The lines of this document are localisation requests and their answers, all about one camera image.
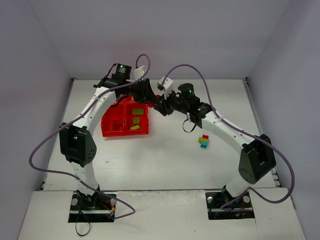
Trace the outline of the green lego brick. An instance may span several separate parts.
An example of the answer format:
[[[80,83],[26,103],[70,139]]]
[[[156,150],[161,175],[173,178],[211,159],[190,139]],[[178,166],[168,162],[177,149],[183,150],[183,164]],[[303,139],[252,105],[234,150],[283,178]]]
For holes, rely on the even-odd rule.
[[[145,110],[143,108],[133,108],[132,109],[133,116],[143,116],[144,113],[145,113]]]

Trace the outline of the green red blue lego cluster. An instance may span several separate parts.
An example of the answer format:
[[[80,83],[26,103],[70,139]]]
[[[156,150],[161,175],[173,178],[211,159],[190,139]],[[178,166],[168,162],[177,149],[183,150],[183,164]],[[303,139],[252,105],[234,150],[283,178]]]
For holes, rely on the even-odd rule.
[[[201,148],[206,149],[209,145],[209,136],[203,134],[201,137],[198,138],[198,142]]]

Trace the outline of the red curved lego brick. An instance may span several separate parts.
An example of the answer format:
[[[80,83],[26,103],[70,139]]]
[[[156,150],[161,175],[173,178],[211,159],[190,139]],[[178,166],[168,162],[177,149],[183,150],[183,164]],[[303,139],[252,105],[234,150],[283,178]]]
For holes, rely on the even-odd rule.
[[[123,122],[119,120],[114,120],[112,122],[112,131],[120,132],[123,130]]]

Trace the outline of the green curved lego piece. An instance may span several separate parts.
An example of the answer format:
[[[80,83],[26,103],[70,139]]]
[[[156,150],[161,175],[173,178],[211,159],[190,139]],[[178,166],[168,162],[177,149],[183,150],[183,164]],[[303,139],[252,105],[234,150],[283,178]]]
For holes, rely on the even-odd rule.
[[[135,130],[138,130],[138,129],[140,129],[139,125],[134,125],[134,126],[130,127],[131,131],[135,131]]]

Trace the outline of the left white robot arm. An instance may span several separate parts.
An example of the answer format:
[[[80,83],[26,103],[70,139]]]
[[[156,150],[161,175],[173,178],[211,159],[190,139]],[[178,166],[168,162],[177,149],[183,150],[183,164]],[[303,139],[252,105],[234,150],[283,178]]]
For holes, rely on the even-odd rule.
[[[77,191],[82,197],[91,198],[100,188],[93,168],[97,153],[93,134],[105,112],[120,95],[132,96],[137,103],[157,103],[150,81],[145,77],[148,71],[149,67],[145,65],[136,68],[133,72],[135,81],[130,82],[131,67],[117,64],[111,77],[105,76],[94,85],[95,93],[79,114],[79,120],[72,124],[61,124],[63,129],[59,132],[60,151],[79,178]]]

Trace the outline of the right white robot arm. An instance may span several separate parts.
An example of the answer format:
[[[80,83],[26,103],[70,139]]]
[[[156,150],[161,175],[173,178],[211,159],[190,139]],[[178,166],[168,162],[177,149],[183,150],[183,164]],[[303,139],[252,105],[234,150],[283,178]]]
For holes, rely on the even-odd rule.
[[[268,146],[271,143],[268,136],[262,134],[255,139],[231,128],[229,121],[218,117],[208,103],[195,95],[191,83],[181,84],[177,92],[172,90],[171,85],[159,86],[158,89],[163,94],[157,97],[155,110],[164,116],[173,111],[187,115],[192,123],[213,133],[239,154],[237,173],[221,190],[225,197],[238,197],[276,166],[274,152]]]

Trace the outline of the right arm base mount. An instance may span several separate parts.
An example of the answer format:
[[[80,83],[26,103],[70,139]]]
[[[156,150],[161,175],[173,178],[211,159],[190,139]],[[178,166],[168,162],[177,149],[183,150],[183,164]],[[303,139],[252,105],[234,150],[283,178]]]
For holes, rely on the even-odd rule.
[[[232,203],[225,201],[220,191],[209,191],[205,193],[207,216],[210,221],[215,220],[243,220],[254,219],[255,213],[251,197],[248,191],[240,195]]]

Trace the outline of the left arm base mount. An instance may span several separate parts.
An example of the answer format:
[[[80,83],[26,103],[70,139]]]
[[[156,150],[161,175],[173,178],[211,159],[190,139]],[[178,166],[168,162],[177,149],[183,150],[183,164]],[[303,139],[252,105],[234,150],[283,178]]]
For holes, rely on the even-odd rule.
[[[69,208],[69,223],[113,223],[117,201],[94,193],[85,196],[79,191],[72,193]]]

